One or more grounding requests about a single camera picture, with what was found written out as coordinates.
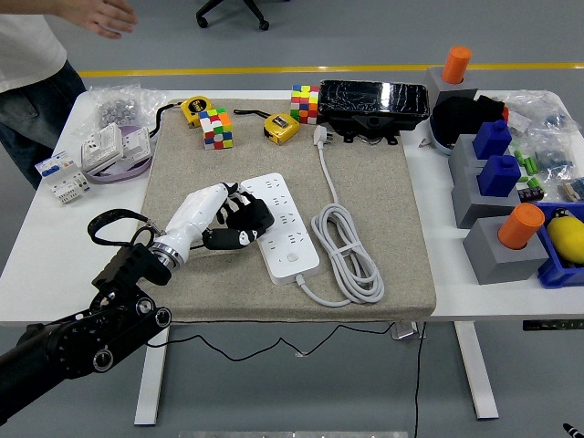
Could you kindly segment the person's hand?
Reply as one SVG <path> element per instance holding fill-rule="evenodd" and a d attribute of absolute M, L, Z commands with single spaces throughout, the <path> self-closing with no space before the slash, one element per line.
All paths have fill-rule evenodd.
<path fill-rule="evenodd" d="M 132 33 L 138 17 L 127 1 L 67 1 L 63 17 L 100 37 L 119 39 Z"/>

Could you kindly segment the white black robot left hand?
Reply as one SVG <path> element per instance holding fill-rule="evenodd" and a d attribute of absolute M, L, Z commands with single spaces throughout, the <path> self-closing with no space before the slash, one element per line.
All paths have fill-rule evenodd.
<path fill-rule="evenodd" d="M 275 222 L 266 203 L 240 183 L 221 182 L 190 193 L 151 251 L 171 271 L 182 267 L 191 249 L 242 249 Z"/>

